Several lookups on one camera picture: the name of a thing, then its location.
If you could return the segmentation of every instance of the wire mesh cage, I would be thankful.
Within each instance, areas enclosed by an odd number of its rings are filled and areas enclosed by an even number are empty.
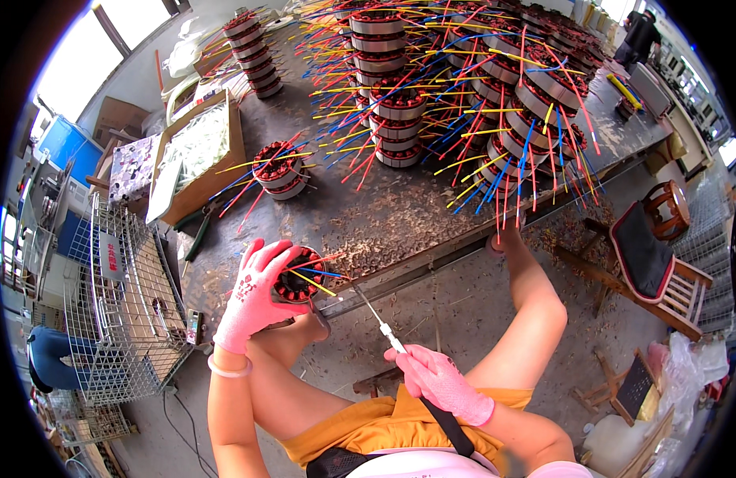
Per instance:
[[[698,320],[703,332],[736,331],[727,227],[732,210],[724,192],[726,181],[725,172],[720,167],[712,167],[691,183],[688,188],[689,229],[670,244],[676,257],[714,279],[706,292]]]
[[[88,406],[77,390],[40,394],[47,419],[57,428],[65,447],[98,443],[129,435],[130,424],[118,404]]]
[[[98,194],[85,217],[63,273],[80,388],[95,406],[156,395],[193,349],[161,240]]]
[[[32,326],[43,325],[60,332],[65,331],[65,316],[61,309],[40,302],[33,302],[30,314]]]

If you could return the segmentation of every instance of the person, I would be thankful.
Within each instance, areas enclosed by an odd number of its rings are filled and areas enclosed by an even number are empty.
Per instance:
[[[623,27],[628,34],[615,52],[614,60],[628,70],[637,62],[646,61],[650,56],[652,44],[655,44],[655,58],[660,58],[660,43],[662,38],[655,26],[655,14],[645,10],[643,14],[631,12],[623,21]]]
[[[502,231],[500,244],[488,244],[506,256],[517,311],[495,347],[465,375],[448,356],[419,345],[405,345],[407,353],[387,350],[384,357],[404,372],[397,398],[354,403],[289,370],[306,345],[330,334],[305,305],[271,299],[273,283],[300,247],[251,241],[208,358],[208,424],[220,476],[269,476],[256,422],[309,477],[590,478],[574,461],[570,437],[524,411],[563,334],[564,304],[514,225]],[[292,315],[291,325],[262,330]],[[420,397],[452,412],[457,431],[437,422]],[[461,441],[474,452],[458,454]]]
[[[83,337],[69,336],[59,330],[37,325],[30,330],[27,339],[28,372],[33,385],[44,393],[51,393],[54,388],[60,390],[86,390],[90,383],[97,386],[120,386],[126,374],[117,367],[103,365],[114,362],[103,359],[97,361],[95,370],[81,365],[78,368],[67,366],[60,359],[76,354],[84,356],[87,362],[95,362],[97,346]]]

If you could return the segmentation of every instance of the electrical cable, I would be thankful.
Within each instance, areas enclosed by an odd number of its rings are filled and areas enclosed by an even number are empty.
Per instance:
[[[209,474],[209,472],[206,471],[206,468],[203,467],[203,464],[205,463],[209,467],[209,470],[211,472],[213,472],[214,475],[216,475],[216,478],[219,478],[219,475],[220,474],[219,473],[216,473],[216,470],[213,469],[213,467],[211,466],[211,464],[208,461],[206,461],[206,459],[203,458],[200,455],[200,452],[198,451],[198,434],[195,431],[195,420],[192,419],[192,414],[190,413],[190,410],[187,410],[187,407],[184,406],[184,404],[182,403],[182,401],[180,400],[179,397],[177,397],[177,396],[174,396],[174,397],[177,399],[177,401],[182,406],[182,408],[184,408],[184,411],[187,413],[187,416],[190,417],[190,422],[192,423],[192,439],[195,441],[195,448],[194,449],[192,448],[192,445],[190,444],[190,442],[187,441],[187,439],[184,437],[184,435],[182,435],[180,433],[180,431],[177,429],[177,427],[172,423],[171,418],[169,418],[169,414],[166,413],[166,394],[165,393],[163,393],[163,416],[166,417],[166,419],[169,422],[169,425],[171,425],[171,427],[174,429],[174,431],[177,433],[177,435],[180,436],[180,438],[185,443],[185,445],[187,445],[192,450],[192,452],[195,453],[198,456],[198,464],[200,465],[201,470],[203,470],[203,473],[205,473],[206,476],[208,476],[209,478],[214,478],[213,476],[211,476]]]

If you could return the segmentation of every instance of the orange shorts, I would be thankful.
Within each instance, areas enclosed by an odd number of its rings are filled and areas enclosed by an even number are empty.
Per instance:
[[[518,410],[524,410],[532,397],[531,389],[477,391]],[[503,443],[460,418],[458,423],[474,444],[474,450],[494,463]],[[378,397],[355,403],[281,445],[291,461],[302,468],[331,447],[369,454],[389,448],[453,446],[429,410],[418,398],[411,397],[404,385],[400,385],[396,400]]]

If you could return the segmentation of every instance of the pink shirt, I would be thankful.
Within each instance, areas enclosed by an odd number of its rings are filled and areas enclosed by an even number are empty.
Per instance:
[[[357,467],[346,478],[493,478],[497,472],[448,451],[415,450],[385,454]],[[570,461],[540,466],[528,478],[591,478],[586,468]]]

